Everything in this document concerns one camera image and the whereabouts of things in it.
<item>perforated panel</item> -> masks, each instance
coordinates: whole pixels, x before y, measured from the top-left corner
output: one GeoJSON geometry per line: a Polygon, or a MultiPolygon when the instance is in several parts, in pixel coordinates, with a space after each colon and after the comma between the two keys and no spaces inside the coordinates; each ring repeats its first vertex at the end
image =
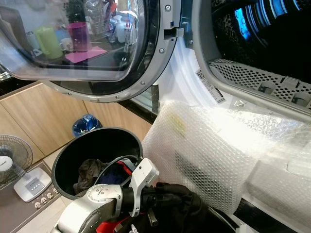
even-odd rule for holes
{"type": "Polygon", "coordinates": [[[215,67],[229,83],[311,110],[311,84],[225,59],[216,59],[209,65],[215,67]]]}

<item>fan grille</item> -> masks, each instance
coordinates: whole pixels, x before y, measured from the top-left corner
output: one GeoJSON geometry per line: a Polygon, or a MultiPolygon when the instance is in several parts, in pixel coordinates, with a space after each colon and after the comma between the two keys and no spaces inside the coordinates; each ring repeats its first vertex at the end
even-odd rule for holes
{"type": "Polygon", "coordinates": [[[13,160],[10,169],[0,171],[0,185],[22,177],[33,161],[30,146],[24,140],[9,135],[0,135],[0,156],[8,156],[13,160]]]}

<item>cable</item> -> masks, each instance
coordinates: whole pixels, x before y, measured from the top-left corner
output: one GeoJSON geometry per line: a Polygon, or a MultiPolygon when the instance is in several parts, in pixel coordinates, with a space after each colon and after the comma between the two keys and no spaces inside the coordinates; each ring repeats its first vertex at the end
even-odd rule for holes
{"type": "Polygon", "coordinates": [[[125,155],[125,156],[121,156],[121,157],[118,157],[116,158],[115,160],[113,160],[111,163],[109,163],[98,175],[94,185],[97,184],[97,182],[99,181],[99,179],[102,177],[102,175],[108,170],[108,168],[110,168],[112,165],[114,165],[116,162],[122,160],[122,159],[125,159],[125,158],[132,158],[132,159],[136,159],[137,161],[139,160],[138,157],[134,156],[134,155],[125,155]]]}

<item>green cup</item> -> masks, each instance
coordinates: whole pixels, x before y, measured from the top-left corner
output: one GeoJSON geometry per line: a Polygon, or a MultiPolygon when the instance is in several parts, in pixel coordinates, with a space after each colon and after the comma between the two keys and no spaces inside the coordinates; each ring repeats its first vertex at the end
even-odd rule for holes
{"type": "Polygon", "coordinates": [[[35,30],[35,36],[47,58],[55,59],[63,56],[53,27],[39,27],[35,30]]]}

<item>white mug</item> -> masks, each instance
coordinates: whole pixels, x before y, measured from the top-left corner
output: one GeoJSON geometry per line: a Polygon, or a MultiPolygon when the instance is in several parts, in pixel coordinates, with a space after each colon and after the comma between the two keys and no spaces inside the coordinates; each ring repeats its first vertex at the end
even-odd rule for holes
{"type": "Polygon", "coordinates": [[[61,40],[61,43],[59,44],[62,51],[73,51],[73,43],[71,38],[64,38],[61,40]]]}

